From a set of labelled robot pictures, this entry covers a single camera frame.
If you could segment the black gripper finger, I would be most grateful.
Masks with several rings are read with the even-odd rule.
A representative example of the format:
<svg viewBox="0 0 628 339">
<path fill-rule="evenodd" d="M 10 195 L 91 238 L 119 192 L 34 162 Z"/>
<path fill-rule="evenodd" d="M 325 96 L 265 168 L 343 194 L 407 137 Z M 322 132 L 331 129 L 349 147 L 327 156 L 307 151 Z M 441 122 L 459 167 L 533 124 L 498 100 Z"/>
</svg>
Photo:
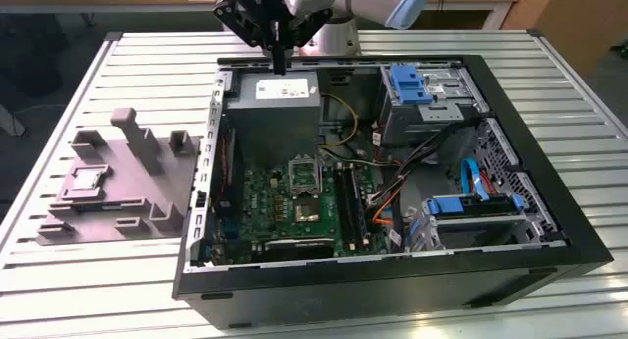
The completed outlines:
<svg viewBox="0 0 628 339">
<path fill-rule="evenodd" d="M 305 46 L 330 17 L 331 10 L 326 8 L 301 18 L 291 16 L 279 21 L 279 75 L 285 75 L 290 67 L 291 49 Z"/>
<path fill-rule="evenodd" d="M 213 15 L 222 25 L 238 36 L 249 47 L 258 47 L 270 59 L 273 73 L 281 75 L 281 49 L 266 22 L 258 23 L 237 0 L 219 0 Z"/>
</svg>

